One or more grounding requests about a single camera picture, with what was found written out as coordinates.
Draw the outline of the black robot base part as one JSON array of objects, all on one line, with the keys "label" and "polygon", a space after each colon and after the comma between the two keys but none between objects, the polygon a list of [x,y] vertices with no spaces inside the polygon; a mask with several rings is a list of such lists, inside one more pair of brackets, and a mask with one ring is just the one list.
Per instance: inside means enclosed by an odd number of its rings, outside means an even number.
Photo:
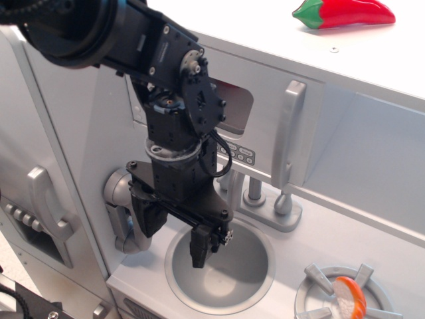
[{"label": "black robot base part", "polygon": [[70,318],[62,304],[49,302],[3,274],[1,268],[1,318]]}]

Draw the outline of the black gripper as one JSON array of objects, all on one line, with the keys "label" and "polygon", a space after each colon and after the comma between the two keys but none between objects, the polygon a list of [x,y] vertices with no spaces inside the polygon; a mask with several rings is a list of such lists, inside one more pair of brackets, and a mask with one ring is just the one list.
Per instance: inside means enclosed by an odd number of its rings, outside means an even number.
[{"label": "black gripper", "polygon": [[206,260],[227,245],[233,236],[230,207],[214,190],[216,156],[196,156],[187,161],[129,161],[132,207],[141,232],[151,238],[172,214],[193,227],[190,255],[193,268],[203,268]]}]

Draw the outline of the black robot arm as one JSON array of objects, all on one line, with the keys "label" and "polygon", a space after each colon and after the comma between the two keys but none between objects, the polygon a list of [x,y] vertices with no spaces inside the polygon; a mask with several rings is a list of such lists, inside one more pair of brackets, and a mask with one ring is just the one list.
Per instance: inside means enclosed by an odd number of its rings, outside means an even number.
[{"label": "black robot arm", "polygon": [[131,252],[162,228],[169,215],[190,225],[192,265],[232,238],[232,209],[213,180],[216,126],[226,102],[210,82],[203,47],[188,30],[145,1],[2,1],[1,24],[18,27],[45,59],[66,68],[107,66],[128,75],[147,120],[150,162],[130,161]]}]

